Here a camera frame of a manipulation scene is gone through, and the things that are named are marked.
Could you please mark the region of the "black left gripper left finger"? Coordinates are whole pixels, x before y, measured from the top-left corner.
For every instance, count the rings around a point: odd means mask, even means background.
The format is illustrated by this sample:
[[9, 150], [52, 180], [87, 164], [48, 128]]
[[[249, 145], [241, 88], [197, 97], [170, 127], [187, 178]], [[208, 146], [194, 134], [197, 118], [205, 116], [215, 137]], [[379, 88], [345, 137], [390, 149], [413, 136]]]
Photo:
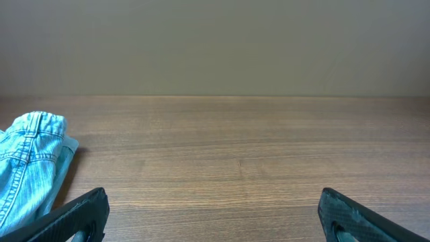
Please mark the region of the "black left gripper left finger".
[[95, 188], [33, 223], [1, 237], [2, 242], [101, 242], [110, 213], [103, 188]]

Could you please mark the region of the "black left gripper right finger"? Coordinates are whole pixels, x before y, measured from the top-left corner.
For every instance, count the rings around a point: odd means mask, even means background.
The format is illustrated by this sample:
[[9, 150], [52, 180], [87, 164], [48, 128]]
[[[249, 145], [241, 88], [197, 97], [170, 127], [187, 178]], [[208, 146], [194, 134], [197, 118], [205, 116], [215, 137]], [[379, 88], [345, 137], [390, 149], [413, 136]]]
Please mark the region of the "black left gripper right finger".
[[318, 216], [327, 242], [429, 242], [332, 188], [322, 190]]

